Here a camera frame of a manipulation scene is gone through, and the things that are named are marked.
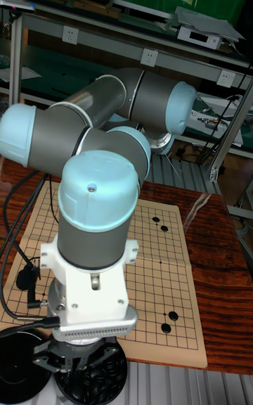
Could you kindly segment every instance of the white power socket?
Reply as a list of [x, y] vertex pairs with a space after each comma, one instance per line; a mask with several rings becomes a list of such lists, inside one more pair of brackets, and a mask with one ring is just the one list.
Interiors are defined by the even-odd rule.
[[220, 84], [225, 88], [230, 88], [232, 86], [233, 80], [235, 78], [234, 72], [229, 72], [228, 70], [222, 70], [221, 75], [218, 78], [218, 82], [216, 84]]
[[150, 49], [144, 49], [141, 56], [141, 65], [154, 67], [158, 57], [158, 51], [151, 51]]
[[68, 27], [67, 25], [64, 25], [62, 40], [64, 42], [68, 42], [69, 44], [77, 45], [78, 34], [78, 28]]

